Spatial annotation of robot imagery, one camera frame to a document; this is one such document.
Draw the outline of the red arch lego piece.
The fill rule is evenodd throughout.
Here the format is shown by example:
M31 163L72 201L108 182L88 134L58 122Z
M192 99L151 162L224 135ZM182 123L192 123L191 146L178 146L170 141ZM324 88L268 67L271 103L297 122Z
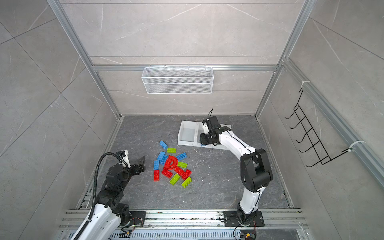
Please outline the red arch lego piece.
M172 170L172 169L174 169L175 167L178 166L178 163L179 163L179 161L178 161L178 159L176 157L168 156L168 158L167 158L167 160L166 160L166 162L164 164L164 168L168 169L168 170Z

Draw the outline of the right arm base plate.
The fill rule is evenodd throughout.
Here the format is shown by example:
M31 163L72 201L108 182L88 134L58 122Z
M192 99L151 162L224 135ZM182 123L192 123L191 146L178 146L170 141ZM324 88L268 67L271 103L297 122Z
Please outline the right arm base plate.
M226 227L236 227L236 226L256 226L264 227L265 222L262 215L262 212L256 210L255 212L245 215L241 210L237 211L224 211L224 223Z

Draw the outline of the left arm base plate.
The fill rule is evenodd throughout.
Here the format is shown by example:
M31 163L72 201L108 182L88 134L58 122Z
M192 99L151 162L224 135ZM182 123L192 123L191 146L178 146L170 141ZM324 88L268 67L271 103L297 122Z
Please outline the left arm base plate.
M146 211L130 211L120 215L120 227L143 227L146 220Z

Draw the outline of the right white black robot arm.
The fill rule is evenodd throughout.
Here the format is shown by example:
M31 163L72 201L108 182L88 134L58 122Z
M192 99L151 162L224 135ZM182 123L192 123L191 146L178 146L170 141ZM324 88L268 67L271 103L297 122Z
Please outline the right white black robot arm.
M237 219L240 224L249 225L259 213L263 191L273 180L268 154L264 149L256 149L242 141L229 127L222 126L217 117L204 119L202 124L202 145L221 144L240 160L240 178L245 189L238 204Z

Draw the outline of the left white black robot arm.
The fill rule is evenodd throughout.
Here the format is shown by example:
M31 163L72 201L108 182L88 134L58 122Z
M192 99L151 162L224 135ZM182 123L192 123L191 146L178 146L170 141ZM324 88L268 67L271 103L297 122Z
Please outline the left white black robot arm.
M144 158L141 163L133 164L130 168L119 164L110 167L102 190L96 195L90 212L72 239L108 240L119 227L143 227L146 213L144 211L131 213L129 205L120 201L132 176L137 176L145 170Z

